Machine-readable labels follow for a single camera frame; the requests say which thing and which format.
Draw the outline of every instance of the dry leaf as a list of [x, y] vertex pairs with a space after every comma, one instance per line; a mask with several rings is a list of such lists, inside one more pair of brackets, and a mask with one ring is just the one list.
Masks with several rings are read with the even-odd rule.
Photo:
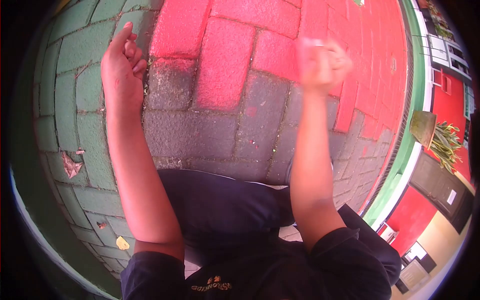
[[63, 160], [63, 168], [69, 179], [78, 174], [83, 163], [74, 162], [65, 152], [62, 152], [61, 158]]
[[128, 248], [130, 248], [130, 245], [121, 236], [119, 236], [119, 238], [117, 239], [117, 246], [119, 247], [120, 250], [127, 250]]

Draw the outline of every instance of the snake plant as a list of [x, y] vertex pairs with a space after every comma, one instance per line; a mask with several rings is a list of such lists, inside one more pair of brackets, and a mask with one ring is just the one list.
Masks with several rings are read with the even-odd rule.
[[447, 125], [447, 122], [437, 123], [435, 126], [435, 134], [433, 135], [432, 145], [430, 150], [437, 158], [440, 159], [440, 166], [446, 168], [453, 174], [453, 164], [458, 159], [462, 161], [455, 152], [462, 147], [462, 144], [458, 142], [460, 139], [456, 132], [459, 131], [458, 127]]

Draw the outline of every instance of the shirt sleeve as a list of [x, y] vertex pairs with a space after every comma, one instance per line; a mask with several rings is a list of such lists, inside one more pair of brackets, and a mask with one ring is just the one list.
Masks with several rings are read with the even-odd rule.
[[334, 299], [390, 299], [392, 290], [382, 263], [358, 240], [358, 229], [336, 229], [311, 253], [314, 268]]
[[135, 253], [120, 273], [123, 299], [181, 298], [184, 268], [182, 261], [164, 253]]

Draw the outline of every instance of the green paving brick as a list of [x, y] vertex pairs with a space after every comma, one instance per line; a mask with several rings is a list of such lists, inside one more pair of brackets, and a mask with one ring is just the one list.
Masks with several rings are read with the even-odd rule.
[[78, 150], [75, 72], [61, 74], [55, 83], [55, 123], [61, 150]]
[[57, 72], [83, 67], [90, 60], [92, 63], [101, 61], [114, 26], [115, 21], [101, 22], [66, 36], [61, 45]]
[[86, 68], [77, 78], [77, 109], [80, 111], [96, 111], [100, 109], [103, 104], [100, 101], [101, 91], [100, 64], [97, 63]]
[[[72, 155], [70, 153], [69, 156], [74, 162], [82, 162], [82, 159], [77, 155]], [[85, 165], [80, 168], [77, 175], [69, 179], [63, 168], [61, 153], [47, 153], [47, 157], [50, 170], [55, 180], [75, 185], [87, 185], [87, 172], [85, 170]]]
[[60, 195], [63, 199], [65, 207], [67, 207], [70, 216], [72, 216], [73, 221], [80, 227], [92, 229], [90, 222], [88, 222], [87, 217], [85, 216], [84, 210], [80, 207], [77, 197], [73, 192], [73, 188], [70, 185], [58, 184], [57, 185]]
[[124, 2], [124, 0], [100, 0], [90, 22], [95, 23], [115, 17], [120, 13]]
[[43, 151], [56, 152], [59, 149], [53, 117], [41, 117], [35, 121], [36, 143]]
[[162, 8], [162, 5], [163, 0], [127, 0], [122, 11], [127, 12], [131, 9], [138, 10], [141, 8], [159, 10]]
[[38, 98], [40, 97], [40, 85], [35, 84], [33, 86], [33, 116], [38, 118], [40, 116], [40, 105], [38, 103]]
[[113, 170], [108, 155], [105, 121], [102, 115], [77, 115], [78, 135], [90, 184], [95, 188], [115, 190]]
[[61, 41], [51, 45], [45, 51], [45, 58], [42, 66], [40, 83], [40, 115], [53, 115], [55, 107], [53, 104], [53, 91], [55, 90], [55, 77], [57, 61], [59, 57]]
[[144, 35], [143, 33], [153, 32], [154, 16], [154, 12], [147, 11], [124, 13], [117, 24], [117, 29], [115, 29], [113, 36], [122, 30], [127, 22], [133, 22], [132, 32], [138, 34], [135, 42], [137, 43], [137, 46], [142, 49], [142, 53], [146, 54], [148, 53], [148, 45], [150, 44], [151, 35]]
[[50, 42], [69, 34], [79, 28], [87, 26], [98, 0], [83, 0], [62, 12], [53, 25]]
[[45, 50], [47, 50], [48, 38], [50, 37], [52, 28], [53, 28], [53, 21], [50, 22], [45, 28], [42, 39], [40, 41], [40, 46], [38, 47], [38, 54], [36, 56], [36, 63], [35, 63], [35, 73], [33, 75], [33, 81], [36, 84], [39, 83], [41, 80], [43, 58], [45, 56]]
[[103, 245], [102, 241], [98, 238], [98, 236], [96, 236], [95, 231], [88, 230], [85, 228], [80, 228], [75, 225], [71, 225], [70, 227], [72, 228], [73, 232], [75, 233], [75, 235], [79, 240], [86, 241], [94, 245], [99, 245], [99, 246]]
[[73, 190], [84, 210], [104, 215], [125, 216], [118, 193], [81, 187], [73, 187]]
[[[96, 215], [92, 213], [85, 213], [90, 224], [95, 230], [96, 234], [100, 238], [100, 240], [107, 246], [116, 247], [117, 246], [117, 235], [113, 232], [112, 227], [108, 224], [107, 219], [103, 215]], [[105, 227], [102, 229], [98, 226], [98, 224], [105, 223]]]

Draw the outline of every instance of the plant pot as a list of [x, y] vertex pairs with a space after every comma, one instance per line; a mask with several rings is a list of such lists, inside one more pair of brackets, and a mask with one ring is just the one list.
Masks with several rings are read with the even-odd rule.
[[417, 141], [429, 150], [435, 134], [436, 124], [437, 115], [429, 111], [414, 110], [409, 130]]

